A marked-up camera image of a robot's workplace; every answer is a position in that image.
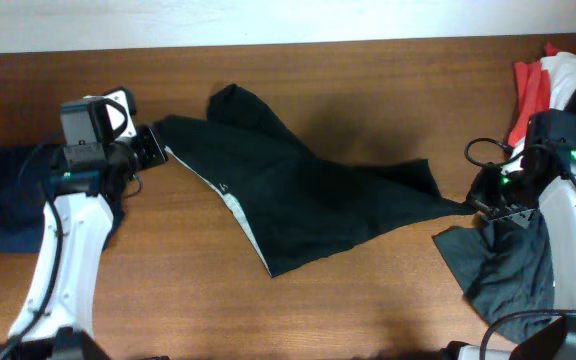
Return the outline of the folded navy blue garment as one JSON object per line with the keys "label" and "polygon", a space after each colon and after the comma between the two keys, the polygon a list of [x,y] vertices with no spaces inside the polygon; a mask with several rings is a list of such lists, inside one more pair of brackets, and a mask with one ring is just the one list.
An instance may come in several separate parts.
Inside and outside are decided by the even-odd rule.
{"label": "folded navy blue garment", "polygon": [[43,237],[40,182],[62,154],[59,146],[0,148],[0,253],[36,253]]}

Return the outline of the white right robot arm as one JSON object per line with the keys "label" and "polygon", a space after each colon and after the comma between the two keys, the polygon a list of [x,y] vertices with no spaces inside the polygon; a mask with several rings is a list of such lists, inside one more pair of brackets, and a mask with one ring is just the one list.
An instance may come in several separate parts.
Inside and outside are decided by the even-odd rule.
{"label": "white right robot arm", "polygon": [[[458,360],[576,359],[576,177],[567,171],[554,178],[539,196],[539,210],[549,232],[555,280],[554,307],[524,310],[489,325],[478,346],[461,347]],[[487,347],[502,325],[519,319],[549,318],[549,325],[511,351]]]}

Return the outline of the white garment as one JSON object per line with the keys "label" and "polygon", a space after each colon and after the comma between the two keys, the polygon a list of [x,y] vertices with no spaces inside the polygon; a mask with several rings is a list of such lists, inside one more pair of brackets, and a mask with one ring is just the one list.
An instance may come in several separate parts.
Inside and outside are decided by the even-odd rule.
{"label": "white garment", "polygon": [[[563,110],[576,90],[576,55],[556,52],[539,60],[551,79],[550,109]],[[522,147],[525,137],[513,148]]]}

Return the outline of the black shorts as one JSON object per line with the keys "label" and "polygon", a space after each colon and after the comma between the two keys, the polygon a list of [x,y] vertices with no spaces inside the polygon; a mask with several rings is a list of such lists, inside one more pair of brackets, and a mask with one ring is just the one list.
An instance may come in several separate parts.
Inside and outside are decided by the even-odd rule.
{"label": "black shorts", "polygon": [[219,195],[272,277],[406,225],[473,212],[441,195],[425,159],[347,166],[318,157],[236,84],[210,97],[205,119],[168,115],[155,128]]}

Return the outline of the dark grey printed t-shirt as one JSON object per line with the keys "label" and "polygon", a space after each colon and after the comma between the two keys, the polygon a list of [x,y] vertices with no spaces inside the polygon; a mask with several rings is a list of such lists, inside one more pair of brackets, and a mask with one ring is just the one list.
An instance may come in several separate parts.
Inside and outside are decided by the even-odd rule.
{"label": "dark grey printed t-shirt", "polygon": [[525,228],[484,222],[477,228],[451,227],[433,241],[465,300],[487,324],[554,307],[549,235],[540,213]]}

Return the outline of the red garment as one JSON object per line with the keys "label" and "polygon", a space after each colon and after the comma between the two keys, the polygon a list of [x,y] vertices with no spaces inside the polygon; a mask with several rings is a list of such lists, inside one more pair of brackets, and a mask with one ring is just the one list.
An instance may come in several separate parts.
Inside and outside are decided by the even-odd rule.
{"label": "red garment", "polygon": [[515,147],[526,136],[530,117],[550,109],[551,79],[549,71],[540,61],[516,62],[513,64],[513,70],[518,117],[509,132],[507,143]]}

